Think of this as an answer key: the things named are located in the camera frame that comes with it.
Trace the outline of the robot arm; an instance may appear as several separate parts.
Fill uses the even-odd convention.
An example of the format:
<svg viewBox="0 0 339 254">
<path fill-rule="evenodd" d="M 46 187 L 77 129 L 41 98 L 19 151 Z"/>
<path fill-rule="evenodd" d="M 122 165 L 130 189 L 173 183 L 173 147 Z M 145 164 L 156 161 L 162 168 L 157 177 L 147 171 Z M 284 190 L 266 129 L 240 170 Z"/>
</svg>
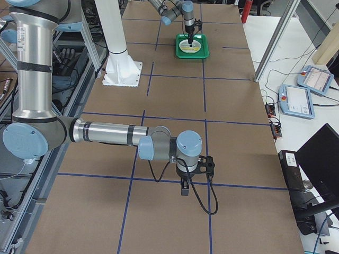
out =
<svg viewBox="0 0 339 254">
<path fill-rule="evenodd" d="M 6 1 L 16 23 L 17 74 L 19 106 L 11 113 L 12 121 L 3 132 L 7 150 L 21 159 L 34 159 L 66 143 L 98 142 L 115 146 L 138 148 L 140 159 L 165 160 L 176 164 L 180 177 L 181 195 L 188 195 L 189 185 L 196 196 L 192 176 L 201 174 L 203 166 L 202 141 L 198 133 L 183 131 L 172 137 L 168 128 L 158 126 L 123 125 L 84 121 L 80 116 L 90 88 L 74 89 L 71 108 L 65 115 L 52 109 L 52 51 L 54 31 L 78 31 L 86 22 L 82 1 Z M 201 22 L 194 18 L 191 1 L 174 1 L 169 9 L 165 1 L 149 1 L 160 20 L 168 25 L 182 16 L 188 41 L 193 42 L 194 28 Z M 100 25 L 107 46 L 107 68 L 103 85 L 137 87 L 142 62 L 133 61 L 128 53 L 118 1 L 95 1 Z"/>
<path fill-rule="evenodd" d="M 192 47 L 194 36 L 194 6 L 192 1 L 170 1 L 173 4 L 172 8 L 168 8 L 165 1 L 149 0 L 151 5 L 157 10 L 161 16 L 161 21 L 165 25 L 170 25 L 180 15 L 182 16 L 185 31 L 188 34 L 187 40 L 190 47 Z"/>
</svg>

